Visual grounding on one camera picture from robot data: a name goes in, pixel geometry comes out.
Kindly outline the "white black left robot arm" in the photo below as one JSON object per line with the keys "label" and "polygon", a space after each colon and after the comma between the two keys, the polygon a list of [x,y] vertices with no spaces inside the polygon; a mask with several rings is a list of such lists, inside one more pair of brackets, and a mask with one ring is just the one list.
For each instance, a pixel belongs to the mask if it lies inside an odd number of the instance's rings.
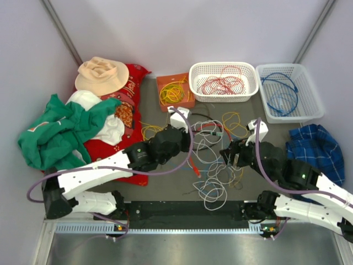
{"label": "white black left robot arm", "polygon": [[55,220],[70,213],[121,218],[126,206],[120,192],[95,193],[91,189],[115,179],[154,171],[181,152],[188,152],[191,133],[189,129],[168,125],[151,139],[137,142],[103,160],[59,171],[42,183],[46,218]]}

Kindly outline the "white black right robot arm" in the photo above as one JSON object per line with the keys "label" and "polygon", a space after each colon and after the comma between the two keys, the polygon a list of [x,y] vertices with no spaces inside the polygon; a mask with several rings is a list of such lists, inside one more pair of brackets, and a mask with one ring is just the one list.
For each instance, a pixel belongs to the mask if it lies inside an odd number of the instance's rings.
{"label": "white black right robot arm", "polygon": [[260,193],[260,218],[297,219],[327,228],[352,242],[352,195],[309,163],[288,159],[269,142],[231,141],[220,151],[227,165],[249,166],[277,186]]}

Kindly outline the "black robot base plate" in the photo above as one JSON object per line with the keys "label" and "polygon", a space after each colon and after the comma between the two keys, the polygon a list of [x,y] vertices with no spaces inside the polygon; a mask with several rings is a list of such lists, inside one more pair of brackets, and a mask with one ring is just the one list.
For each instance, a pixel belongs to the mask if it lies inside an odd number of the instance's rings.
{"label": "black robot base plate", "polygon": [[276,221],[274,214],[259,210],[256,202],[227,201],[215,211],[201,201],[134,201],[111,213],[113,220],[127,220],[132,229],[238,229],[248,221]]}

